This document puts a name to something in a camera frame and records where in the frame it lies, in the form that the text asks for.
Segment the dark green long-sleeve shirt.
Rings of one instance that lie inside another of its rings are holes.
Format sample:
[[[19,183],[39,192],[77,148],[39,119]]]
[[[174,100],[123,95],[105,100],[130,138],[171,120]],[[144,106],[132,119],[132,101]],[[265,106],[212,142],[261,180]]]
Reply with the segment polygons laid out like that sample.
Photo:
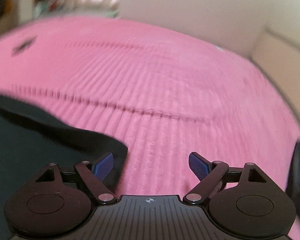
[[[0,239],[11,236],[4,217],[6,200],[45,165],[70,167],[112,153],[114,167],[104,183],[115,190],[127,152],[112,137],[71,127],[37,106],[0,95]]]

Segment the pink ribbed bed blanket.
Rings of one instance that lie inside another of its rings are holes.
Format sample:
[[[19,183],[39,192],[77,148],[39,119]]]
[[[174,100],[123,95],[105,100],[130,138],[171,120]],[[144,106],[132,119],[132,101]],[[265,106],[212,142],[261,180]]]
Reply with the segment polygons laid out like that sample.
[[[300,127],[240,56],[139,22],[46,18],[0,37],[0,95],[128,148],[115,190],[77,163],[41,168],[4,204],[8,239],[300,239],[286,194]],[[200,181],[191,152],[228,171]]]

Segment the black smartphone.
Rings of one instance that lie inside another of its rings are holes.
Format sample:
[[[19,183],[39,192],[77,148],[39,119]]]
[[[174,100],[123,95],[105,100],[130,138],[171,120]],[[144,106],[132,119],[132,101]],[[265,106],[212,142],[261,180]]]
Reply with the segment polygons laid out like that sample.
[[[23,42],[21,42],[20,44],[16,45],[15,47],[12,48],[11,55],[15,56],[20,53],[23,53],[27,48],[30,48],[30,46],[32,46],[36,42],[36,39],[37,39],[37,37],[34,36],[34,37],[28,38],[28,39],[24,40]]]

